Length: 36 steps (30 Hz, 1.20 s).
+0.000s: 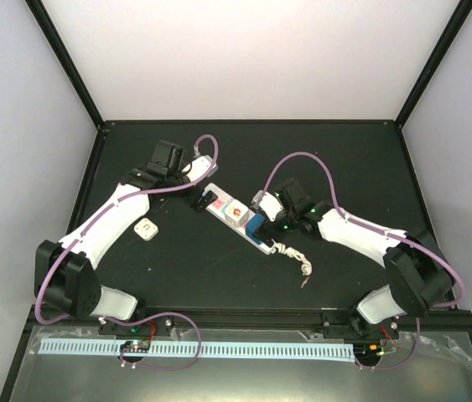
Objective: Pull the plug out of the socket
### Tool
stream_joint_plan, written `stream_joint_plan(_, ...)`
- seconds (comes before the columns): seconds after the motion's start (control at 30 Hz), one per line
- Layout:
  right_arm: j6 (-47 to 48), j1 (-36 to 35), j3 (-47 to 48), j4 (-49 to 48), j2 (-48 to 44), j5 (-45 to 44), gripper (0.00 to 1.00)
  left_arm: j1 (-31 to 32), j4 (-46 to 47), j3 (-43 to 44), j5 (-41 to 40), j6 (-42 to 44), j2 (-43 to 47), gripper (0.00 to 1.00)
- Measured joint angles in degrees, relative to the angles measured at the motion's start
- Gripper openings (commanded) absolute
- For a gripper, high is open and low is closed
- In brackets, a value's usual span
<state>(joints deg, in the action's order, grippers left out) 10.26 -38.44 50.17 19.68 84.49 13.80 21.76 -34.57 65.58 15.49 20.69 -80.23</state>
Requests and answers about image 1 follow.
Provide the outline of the white power strip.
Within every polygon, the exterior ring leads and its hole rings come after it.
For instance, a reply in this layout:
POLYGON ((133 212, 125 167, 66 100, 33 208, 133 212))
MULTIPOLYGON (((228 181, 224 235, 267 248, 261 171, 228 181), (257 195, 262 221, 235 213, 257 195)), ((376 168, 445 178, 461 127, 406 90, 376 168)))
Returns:
POLYGON ((276 252, 274 247, 268 246, 260 240, 255 240, 247 232, 246 225, 256 216, 249 207, 214 183, 209 183, 205 190, 211 191, 216 196, 216 200, 206 208, 210 214, 265 255, 276 252))

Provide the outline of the blue cube socket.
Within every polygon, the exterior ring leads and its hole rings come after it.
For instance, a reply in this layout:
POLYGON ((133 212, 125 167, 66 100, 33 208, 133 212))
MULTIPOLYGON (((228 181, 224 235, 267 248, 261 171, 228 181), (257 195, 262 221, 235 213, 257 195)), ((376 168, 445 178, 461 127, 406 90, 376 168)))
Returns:
POLYGON ((251 238, 255 236, 256 231, 264 222, 265 218, 261 214, 254 214, 245 225, 246 236, 251 238))

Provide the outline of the white tiger cube socket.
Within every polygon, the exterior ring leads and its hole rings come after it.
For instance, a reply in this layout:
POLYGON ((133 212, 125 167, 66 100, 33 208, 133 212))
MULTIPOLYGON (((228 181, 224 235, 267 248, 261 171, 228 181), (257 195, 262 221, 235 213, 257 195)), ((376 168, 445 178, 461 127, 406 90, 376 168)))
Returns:
POLYGON ((248 220, 248 214, 248 207, 236 199, 224 208, 225 221, 235 228, 240 228, 248 220))

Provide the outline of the white plug adapter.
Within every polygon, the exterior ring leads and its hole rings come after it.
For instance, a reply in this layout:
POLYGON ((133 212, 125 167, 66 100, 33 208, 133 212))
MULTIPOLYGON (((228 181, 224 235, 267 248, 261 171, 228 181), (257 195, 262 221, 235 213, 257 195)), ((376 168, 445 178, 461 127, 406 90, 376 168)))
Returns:
POLYGON ((144 241, 152 240, 159 232, 158 226, 149 218, 140 219, 133 230, 144 241))

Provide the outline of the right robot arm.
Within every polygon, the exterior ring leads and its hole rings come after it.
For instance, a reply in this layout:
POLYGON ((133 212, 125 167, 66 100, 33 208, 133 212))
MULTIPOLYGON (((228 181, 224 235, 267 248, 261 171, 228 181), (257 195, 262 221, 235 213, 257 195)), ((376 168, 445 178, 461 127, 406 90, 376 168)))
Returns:
POLYGON ((343 245, 384 269, 386 284, 366 293, 347 313, 350 331, 358 338, 369 337, 387 319, 424 316, 456 283, 426 230, 389 229, 338 211, 328 200, 315 202, 294 178, 272 192, 258 191, 252 208, 260 219, 248 229, 254 240, 279 248, 285 234, 297 230, 343 245))

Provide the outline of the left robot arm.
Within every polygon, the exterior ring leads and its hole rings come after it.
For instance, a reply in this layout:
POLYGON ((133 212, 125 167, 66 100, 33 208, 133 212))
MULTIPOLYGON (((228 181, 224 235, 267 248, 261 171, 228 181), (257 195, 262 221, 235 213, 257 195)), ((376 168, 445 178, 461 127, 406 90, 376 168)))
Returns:
POLYGON ((182 163, 184 149, 161 141, 151 159, 126 173, 109 199, 83 224, 57 242, 39 245, 35 257, 34 314, 44 325, 66 317, 104 318, 117 322, 129 334, 147 325, 147 313, 138 308, 137 297, 103 286, 96 269, 105 253, 153 202, 167 196, 186 198, 198 207, 203 189, 200 183, 217 169, 219 154, 200 153, 182 163))

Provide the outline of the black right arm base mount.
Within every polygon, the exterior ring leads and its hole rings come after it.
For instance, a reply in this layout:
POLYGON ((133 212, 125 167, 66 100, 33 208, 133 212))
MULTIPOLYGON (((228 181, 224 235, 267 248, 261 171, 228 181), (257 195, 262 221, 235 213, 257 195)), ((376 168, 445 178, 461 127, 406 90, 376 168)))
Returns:
POLYGON ((325 338, 362 341, 377 341, 388 337, 394 340, 399 338, 398 329, 392 327, 391 319, 378 324, 370 324, 358 312, 345 309, 324 310, 320 316, 322 321, 320 331, 325 338))

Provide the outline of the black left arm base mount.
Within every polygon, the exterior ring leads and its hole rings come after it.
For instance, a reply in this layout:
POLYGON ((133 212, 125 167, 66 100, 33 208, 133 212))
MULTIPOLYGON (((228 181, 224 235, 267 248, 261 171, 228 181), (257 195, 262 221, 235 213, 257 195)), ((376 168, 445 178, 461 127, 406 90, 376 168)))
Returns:
POLYGON ((164 312, 162 316, 133 326, 121 325, 107 317, 94 316, 99 324, 100 335, 111 335, 116 338, 155 338, 168 336, 175 324, 173 312, 164 312))

